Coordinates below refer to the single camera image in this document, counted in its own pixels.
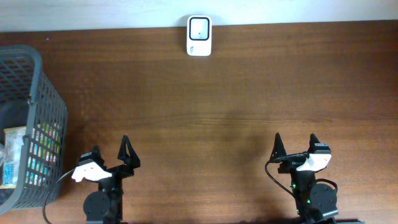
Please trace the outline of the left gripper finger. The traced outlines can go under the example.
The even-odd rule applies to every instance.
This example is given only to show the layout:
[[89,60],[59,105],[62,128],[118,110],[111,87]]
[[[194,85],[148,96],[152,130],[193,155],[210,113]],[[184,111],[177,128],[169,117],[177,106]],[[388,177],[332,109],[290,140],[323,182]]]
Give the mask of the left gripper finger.
[[100,148],[98,146],[93,146],[90,158],[94,162],[96,162],[100,167],[104,166],[104,159],[101,157]]
[[125,165],[131,169],[136,169],[141,166],[141,161],[137,156],[135,150],[127,135],[124,135],[118,152],[118,159],[123,161]]

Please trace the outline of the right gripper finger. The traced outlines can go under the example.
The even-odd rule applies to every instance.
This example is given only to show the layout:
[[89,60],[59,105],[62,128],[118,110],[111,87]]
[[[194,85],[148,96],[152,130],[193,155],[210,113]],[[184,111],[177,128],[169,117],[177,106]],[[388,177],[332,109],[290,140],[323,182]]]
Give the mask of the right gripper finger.
[[312,133],[310,135],[310,141],[309,141],[309,148],[308,148],[308,152],[309,153],[314,153],[317,150],[317,146],[316,144],[320,143],[320,141],[318,140],[318,138],[316,137],[316,135],[314,133]]
[[287,156],[282,138],[279,133],[275,134],[274,146],[271,152],[270,162],[281,162]]

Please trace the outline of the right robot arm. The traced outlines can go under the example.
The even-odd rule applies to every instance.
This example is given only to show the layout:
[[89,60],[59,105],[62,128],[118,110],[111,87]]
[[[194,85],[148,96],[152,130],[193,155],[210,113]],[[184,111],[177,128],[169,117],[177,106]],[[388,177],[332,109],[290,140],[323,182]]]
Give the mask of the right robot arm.
[[[307,151],[287,154],[279,133],[275,134],[274,146],[265,172],[280,188],[291,195],[302,223],[336,223],[338,214],[338,186],[334,181],[318,179],[317,172],[326,169],[331,160],[331,149],[313,133]],[[283,186],[269,172],[269,164],[278,164],[279,174],[290,175],[290,187]]]

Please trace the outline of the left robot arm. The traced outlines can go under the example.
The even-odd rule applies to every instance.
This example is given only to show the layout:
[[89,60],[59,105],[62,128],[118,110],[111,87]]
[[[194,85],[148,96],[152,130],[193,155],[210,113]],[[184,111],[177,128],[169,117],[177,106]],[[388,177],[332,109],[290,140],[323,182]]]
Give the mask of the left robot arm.
[[121,140],[117,159],[121,165],[107,168],[100,149],[94,146],[91,152],[81,155],[72,174],[76,182],[87,180],[98,184],[98,189],[87,196],[83,211],[87,223],[123,222],[123,179],[132,177],[141,161],[127,135]]

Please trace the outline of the green tea carton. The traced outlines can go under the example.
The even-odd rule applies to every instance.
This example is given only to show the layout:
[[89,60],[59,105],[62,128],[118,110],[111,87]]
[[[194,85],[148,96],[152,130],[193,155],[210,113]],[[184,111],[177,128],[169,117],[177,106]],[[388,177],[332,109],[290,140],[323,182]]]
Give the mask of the green tea carton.
[[61,151],[61,134],[58,123],[41,123],[33,128],[33,142],[29,144],[25,182],[30,185],[47,187],[52,184]]

